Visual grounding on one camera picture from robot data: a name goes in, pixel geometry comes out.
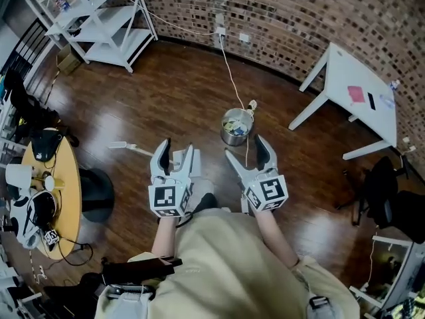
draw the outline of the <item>person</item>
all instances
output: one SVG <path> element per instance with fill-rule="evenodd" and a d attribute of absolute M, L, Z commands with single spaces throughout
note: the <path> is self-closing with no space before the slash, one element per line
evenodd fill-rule
<path fill-rule="evenodd" d="M 349 290 L 311 257 L 299 257 L 270 211 L 231 213 L 206 193 L 176 229 L 178 221 L 161 218 L 151 253 L 131 259 L 183 261 L 157 286 L 148 318 L 360 317 Z M 314 296 L 329 300 L 333 316 L 311 311 Z"/>

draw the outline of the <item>pink paper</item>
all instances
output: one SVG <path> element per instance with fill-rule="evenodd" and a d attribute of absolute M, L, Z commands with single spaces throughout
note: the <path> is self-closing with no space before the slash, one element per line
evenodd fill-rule
<path fill-rule="evenodd" d="M 360 86 L 348 86 L 348 93 L 353 103 L 364 103 L 365 95 L 363 89 Z"/>

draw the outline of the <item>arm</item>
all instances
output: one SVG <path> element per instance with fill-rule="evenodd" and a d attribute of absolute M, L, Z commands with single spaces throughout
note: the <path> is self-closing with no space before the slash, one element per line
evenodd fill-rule
<path fill-rule="evenodd" d="M 286 241 L 276 223 L 273 213 L 271 211 L 259 211 L 254 212 L 254 214 L 266 246 L 285 266 L 288 268 L 294 267 L 299 260 L 297 253 L 294 252 Z"/>
<path fill-rule="evenodd" d="M 175 226 L 178 218 L 162 217 L 152 246 L 156 257 L 174 257 Z"/>

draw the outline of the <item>power outlet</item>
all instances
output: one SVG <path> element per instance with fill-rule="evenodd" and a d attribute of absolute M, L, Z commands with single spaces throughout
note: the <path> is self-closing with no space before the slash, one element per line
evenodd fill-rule
<path fill-rule="evenodd" d="M 249 43 L 250 42 L 250 36 L 246 35 L 245 33 L 240 33 L 239 34 L 239 40 L 243 41 L 244 43 Z"/>
<path fill-rule="evenodd" d="M 224 27 L 217 27 L 217 29 L 215 30 L 216 33 L 218 33 L 220 36 L 221 35 L 226 35 L 226 29 Z"/>

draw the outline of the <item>yellow table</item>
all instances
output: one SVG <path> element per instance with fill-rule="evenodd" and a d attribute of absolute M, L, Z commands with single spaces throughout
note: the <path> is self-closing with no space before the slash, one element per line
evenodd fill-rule
<path fill-rule="evenodd" d="M 64 189 L 62 189 L 60 193 L 56 189 L 52 192 L 56 197 L 60 209 L 60 213 L 54 220 L 52 226 L 59 236 L 77 241 L 80 231 L 82 207 L 81 183 L 78 163 L 69 141 L 64 137 L 56 152 L 56 159 L 53 156 L 50 161 L 44 163 L 36 161 L 30 143 L 25 150 L 22 164 L 32 165 L 37 168 L 40 171 L 40 175 L 42 175 L 44 171 L 49 171 L 52 173 L 53 177 L 63 180 L 65 183 Z M 65 239 L 60 239 L 59 245 L 62 254 L 57 244 L 53 250 L 49 252 L 43 237 L 37 248 L 42 254 L 54 260 L 62 259 L 62 255 L 66 257 L 74 248 L 74 243 Z"/>

